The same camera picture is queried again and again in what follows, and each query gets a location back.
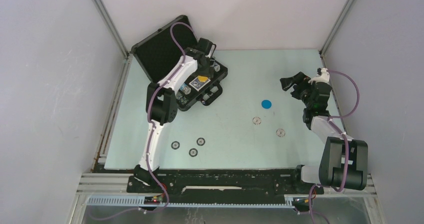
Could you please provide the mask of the blue playing card deck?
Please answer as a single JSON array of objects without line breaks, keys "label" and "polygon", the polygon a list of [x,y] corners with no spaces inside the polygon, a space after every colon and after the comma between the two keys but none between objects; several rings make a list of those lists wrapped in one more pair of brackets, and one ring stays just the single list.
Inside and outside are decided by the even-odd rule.
[{"label": "blue playing card deck", "polygon": [[210,83],[210,79],[208,79],[208,81],[206,82],[200,82],[198,80],[198,76],[196,78],[194,78],[191,82],[189,82],[189,86],[191,86],[192,88],[194,88],[196,91],[200,91],[202,88],[204,88],[208,83]]}]

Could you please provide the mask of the blue round button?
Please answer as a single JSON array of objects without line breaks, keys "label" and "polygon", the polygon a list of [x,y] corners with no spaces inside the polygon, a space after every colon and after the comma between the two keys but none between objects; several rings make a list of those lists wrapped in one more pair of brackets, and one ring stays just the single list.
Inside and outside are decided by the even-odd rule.
[{"label": "blue round button", "polygon": [[264,99],[261,102],[261,106],[263,109],[270,109],[272,107],[272,102],[270,100]]}]

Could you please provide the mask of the grey white poker chip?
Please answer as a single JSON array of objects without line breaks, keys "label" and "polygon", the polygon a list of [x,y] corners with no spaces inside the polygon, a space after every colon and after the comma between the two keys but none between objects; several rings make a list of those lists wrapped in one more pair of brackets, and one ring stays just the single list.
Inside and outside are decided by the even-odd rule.
[{"label": "grey white poker chip", "polygon": [[278,137],[284,137],[286,135],[286,132],[285,132],[284,129],[279,128],[279,129],[276,130],[276,135]]},{"label": "grey white poker chip", "polygon": [[261,120],[261,118],[260,118],[260,117],[254,117],[254,118],[252,119],[252,122],[253,122],[255,125],[259,125],[259,124],[261,124],[261,123],[262,123],[262,120]]}]

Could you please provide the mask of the yellow round button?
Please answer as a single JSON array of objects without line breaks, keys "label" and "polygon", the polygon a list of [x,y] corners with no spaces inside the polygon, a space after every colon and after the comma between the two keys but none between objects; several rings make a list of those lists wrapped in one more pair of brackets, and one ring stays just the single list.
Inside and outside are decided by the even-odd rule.
[{"label": "yellow round button", "polygon": [[205,76],[198,76],[197,78],[198,78],[198,80],[200,82],[206,82],[206,81],[208,81],[208,77],[205,77]]}]

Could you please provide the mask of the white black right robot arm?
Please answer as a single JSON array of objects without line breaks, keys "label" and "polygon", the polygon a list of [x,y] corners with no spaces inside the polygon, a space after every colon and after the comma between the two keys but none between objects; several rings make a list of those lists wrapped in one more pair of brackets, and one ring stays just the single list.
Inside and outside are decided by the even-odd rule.
[{"label": "white black right robot arm", "polygon": [[327,109],[333,90],[329,78],[330,72],[323,68],[313,78],[299,72],[279,80],[283,91],[290,90],[291,96],[305,105],[302,121],[324,143],[319,166],[302,166],[300,174],[292,177],[290,185],[297,193],[304,193],[311,183],[337,192],[361,191],[367,185],[368,145],[334,123],[335,116]]}]

